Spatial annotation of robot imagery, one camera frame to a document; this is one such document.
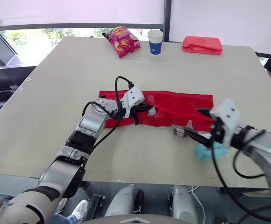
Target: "folded red cloth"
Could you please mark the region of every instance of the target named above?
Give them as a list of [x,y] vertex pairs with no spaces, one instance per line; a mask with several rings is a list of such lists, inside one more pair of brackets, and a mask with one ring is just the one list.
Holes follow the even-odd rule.
[[[118,91],[119,98],[122,98],[127,90]],[[213,122],[201,113],[197,108],[212,108],[212,95],[174,93],[169,91],[143,91],[145,96],[144,102],[155,106],[157,113],[154,117],[148,116],[148,112],[139,112],[137,116],[139,123],[158,126],[171,126],[172,124],[186,126],[188,121],[192,121],[193,128],[199,131],[210,131]],[[116,99],[115,91],[100,91],[99,97],[107,99]],[[114,127],[117,123],[115,119],[109,119],[106,128]],[[129,117],[122,119],[119,126],[130,125],[134,119]]]
[[218,38],[186,36],[183,40],[182,50],[192,53],[221,55],[223,48]]

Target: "jeans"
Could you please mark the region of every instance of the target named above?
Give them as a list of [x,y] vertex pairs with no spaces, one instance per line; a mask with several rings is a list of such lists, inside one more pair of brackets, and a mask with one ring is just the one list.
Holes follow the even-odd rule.
[[[7,194],[0,193],[0,198],[6,195]],[[55,212],[50,224],[78,224],[78,219],[73,215],[64,217],[58,214],[57,212]]]

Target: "white curtain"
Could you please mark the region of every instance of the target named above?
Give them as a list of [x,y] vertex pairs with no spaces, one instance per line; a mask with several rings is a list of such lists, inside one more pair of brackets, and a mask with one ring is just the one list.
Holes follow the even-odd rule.
[[163,22],[164,0],[0,0],[0,26]]
[[271,0],[172,0],[170,41],[187,35],[271,54]]

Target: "window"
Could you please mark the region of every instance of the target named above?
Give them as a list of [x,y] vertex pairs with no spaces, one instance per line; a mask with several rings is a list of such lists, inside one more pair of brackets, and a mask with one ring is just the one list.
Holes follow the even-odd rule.
[[258,57],[260,63],[264,66],[268,60],[267,57]]
[[[24,63],[38,65],[65,36],[104,38],[110,28],[46,28],[0,31]],[[129,29],[140,41],[148,40],[150,29]]]

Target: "white cable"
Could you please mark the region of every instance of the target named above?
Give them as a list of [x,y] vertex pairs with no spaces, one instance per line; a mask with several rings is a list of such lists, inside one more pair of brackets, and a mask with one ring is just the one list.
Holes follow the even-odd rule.
[[206,215],[205,215],[205,210],[204,210],[204,207],[202,205],[202,203],[199,201],[198,197],[193,193],[194,189],[193,189],[193,186],[192,186],[192,194],[194,195],[194,197],[197,199],[197,202],[201,205],[202,207],[202,210],[203,210],[203,224],[205,224],[205,220],[206,220]]
[[197,186],[196,188],[194,188],[194,189],[192,189],[192,190],[189,190],[188,192],[189,193],[192,193],[193,191],[195,191],[196,189],[198,189],[199,188],[199,186]]

